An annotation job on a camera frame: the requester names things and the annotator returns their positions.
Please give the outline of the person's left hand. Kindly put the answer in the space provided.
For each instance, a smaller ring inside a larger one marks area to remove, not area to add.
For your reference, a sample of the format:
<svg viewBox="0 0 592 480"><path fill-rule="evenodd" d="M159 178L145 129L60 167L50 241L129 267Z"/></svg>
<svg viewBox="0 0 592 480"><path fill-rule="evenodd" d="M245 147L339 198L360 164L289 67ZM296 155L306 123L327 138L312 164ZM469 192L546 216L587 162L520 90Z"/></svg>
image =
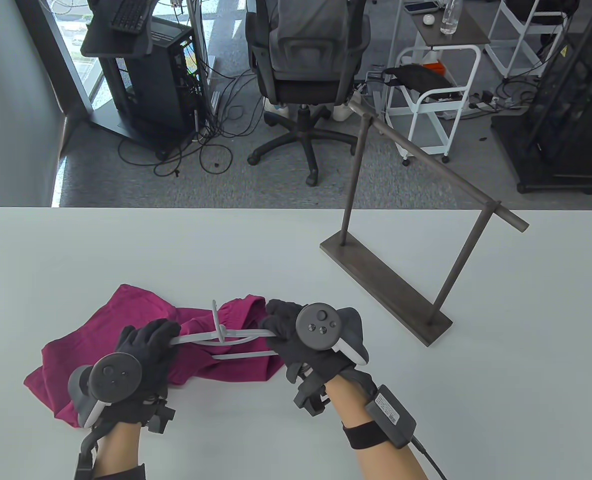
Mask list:
<svg viewBox="0 0 592 480"><path fill-rule="evenodd" d="M145 426L154 417L164 423L175 411L166 406L168 375L178 352L172 340L181 326L159 318L145 327L127 326L113 354L101 360L101 400L107 404L100 418L108 422Z"/></svg>

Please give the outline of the person's right hand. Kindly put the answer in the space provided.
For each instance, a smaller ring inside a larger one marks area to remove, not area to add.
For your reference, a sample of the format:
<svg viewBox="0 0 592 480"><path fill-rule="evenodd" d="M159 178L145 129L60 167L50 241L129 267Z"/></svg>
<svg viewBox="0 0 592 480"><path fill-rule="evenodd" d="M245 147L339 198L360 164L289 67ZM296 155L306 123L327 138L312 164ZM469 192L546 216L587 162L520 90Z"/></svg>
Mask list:
<svg viewBox="0 0 592 480"><path fill-rule="evenodd" d="M313 373L325 382L329 397L332 398L339 393L353 393L359 398L366 399L364 389L357 382L342 375L354 370L355 362L339 351L314 350L301 341L296 331L296 320L302 310L303 307L295 302L273 299L267 303L268 317L262 321L261 327L275 334L267 338L268 347L276 352L287 366L308 365Z"/></svg>

